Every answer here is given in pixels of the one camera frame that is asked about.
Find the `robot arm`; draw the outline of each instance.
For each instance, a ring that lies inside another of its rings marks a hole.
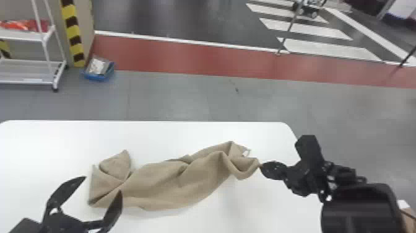
[[[300,196],[317,194],[323,203],[323,233],[404,233],[404,223],[396,197],[383,183],[367,183],[355,169],[325,161],[314,135],[304,135],[295,143],[300,161],[287,167],[266,162],[261,172],[266,178],[283,180]]]
[[[85,177],[77,177],[59,186],[46,202],[41,223],[25,218],[10,233],[88,233],[88,231],[95,229],[99,229],[97,233],[110,231],[123,210],[123,196],[120,191],[108,207],[102,220],[82,222],[62,211],[62,204],[84,180]]]

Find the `cloth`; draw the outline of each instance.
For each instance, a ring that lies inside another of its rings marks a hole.
[[[230,174],[239,180],[250,177],[260,163],[246,157],[246,151],[227,142],[132,170],[124,150],[93,166],[89,205],[107,208],[121,190],[124,206],[148,211],[189,206],[209,196]]]

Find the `red floor border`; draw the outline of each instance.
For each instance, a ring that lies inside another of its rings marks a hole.
[[[96,35],[91,54],[116,68],[416,89],[416,68],[310,55],[281,55],[176,42]]]

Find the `black floor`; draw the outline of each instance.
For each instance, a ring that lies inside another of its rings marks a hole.
[[[96,30],[278,48],[280,42],[276,37],[284,37],[286,33],[269,30],[259,18],[283,22],[290,22],[291,18],[252,12],[247,7],[247,2],[248,0],[96,0],[93,4],[93,13]],[[287,6],[255,0],[250,3],[290,9]],[[353,40],[321,37],[306,33],[290,33],[288,37],[309,42],[366,48],[383,61],[400,62],[402,60],[331,13],[323,10],[320,16],[329,23],[301,19],[297,20],[297,23],[338,29]],[[409,43],[400,40],[397,36],[392,36],[394,35],[393,30],[387,32],[386,27],[374,24],[370,16],[366,19],[367,15],[362,16],[357,12],[349,13],[348,16],[403,50],[411,50]]]

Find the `red object on shelf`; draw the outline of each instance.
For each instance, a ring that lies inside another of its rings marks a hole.
[[[42,32],[47,32],[49,30],[49,21],[41,20],[40,27]],[[4,29],[15,29],[15,30],[24,30],[31,32],[39,32],[38,25],[34,19],[25,19],[25,20],[5,20],[0,21],[0,27]]]

